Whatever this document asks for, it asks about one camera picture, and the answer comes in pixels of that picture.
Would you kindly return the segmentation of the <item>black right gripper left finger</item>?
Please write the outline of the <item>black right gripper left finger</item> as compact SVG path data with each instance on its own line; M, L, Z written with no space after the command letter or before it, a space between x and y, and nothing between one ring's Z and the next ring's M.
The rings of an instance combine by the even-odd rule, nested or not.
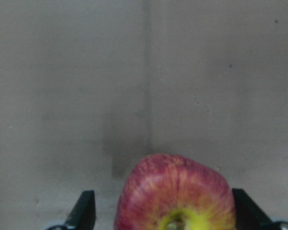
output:
M67 230L93 230L96 223L94 190L83 191L65 221Z

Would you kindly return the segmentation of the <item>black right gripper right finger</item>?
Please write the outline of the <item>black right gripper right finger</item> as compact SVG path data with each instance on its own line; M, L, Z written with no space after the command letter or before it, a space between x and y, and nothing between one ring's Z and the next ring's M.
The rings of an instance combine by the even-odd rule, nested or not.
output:
M232 188L236 210L237 230L268 230L274 222L240 188Z

